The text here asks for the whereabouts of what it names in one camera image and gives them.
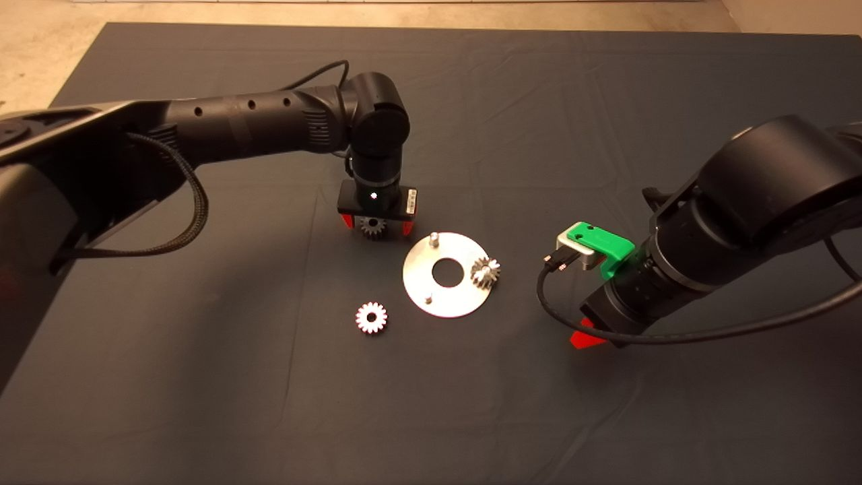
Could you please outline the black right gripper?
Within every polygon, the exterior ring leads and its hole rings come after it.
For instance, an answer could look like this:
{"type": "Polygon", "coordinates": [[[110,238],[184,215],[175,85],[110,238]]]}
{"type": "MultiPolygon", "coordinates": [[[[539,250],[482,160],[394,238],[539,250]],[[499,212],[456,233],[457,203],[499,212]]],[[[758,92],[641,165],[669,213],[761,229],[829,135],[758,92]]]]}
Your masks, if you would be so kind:
{"type": "MultiPolygon", "coordinates": [[[[580,304],[580,311],[585,316],[580,319],[580,325],[590,329],[642,335],[651,326],[649,319],[637,315],[622,303],[610,283],[603,284],[588,295],[580,304]]],[[[606,339],[577,330],[570,336],[570,344],[577,350],[606,343],[606,339]]]]}

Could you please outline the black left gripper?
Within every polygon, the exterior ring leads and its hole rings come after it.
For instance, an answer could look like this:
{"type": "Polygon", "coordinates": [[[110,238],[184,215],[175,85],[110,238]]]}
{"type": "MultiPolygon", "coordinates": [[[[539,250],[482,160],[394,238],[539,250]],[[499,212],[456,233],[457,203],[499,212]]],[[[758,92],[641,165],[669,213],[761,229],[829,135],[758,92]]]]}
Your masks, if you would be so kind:
{"type": "Polygon", "coordinates": [[[409,236],[418,214],[418,188],[402,185],[399,179],[372,183],[364,179],[345,179],[339,188],[337,212],[348,229],[356,218],[401,221],[401,234],[409,236]]]}

